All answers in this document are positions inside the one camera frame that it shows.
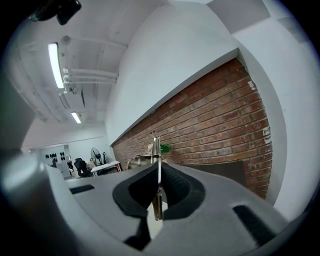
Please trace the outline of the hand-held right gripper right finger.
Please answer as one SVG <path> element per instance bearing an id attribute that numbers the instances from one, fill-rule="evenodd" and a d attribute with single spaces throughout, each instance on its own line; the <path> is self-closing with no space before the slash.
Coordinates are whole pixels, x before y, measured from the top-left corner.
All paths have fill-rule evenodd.
<path id="1" fill-rule="evenodd" d="M 203 203 L 206 190 L 196 178 L 164 163 L 161 167 L 161 185 L 166 195 L 165 221 L 189 217 Z"/>

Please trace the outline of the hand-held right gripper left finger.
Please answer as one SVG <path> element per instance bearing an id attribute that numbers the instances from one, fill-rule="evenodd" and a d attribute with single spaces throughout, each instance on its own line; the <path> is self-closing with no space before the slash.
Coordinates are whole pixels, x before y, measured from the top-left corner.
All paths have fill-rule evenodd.
<path id="1" fill-rule="evenodd" d="M 99 177 L 99 202 L 115 215 L 146 217 L 159 182 L 158 163 Z"/>

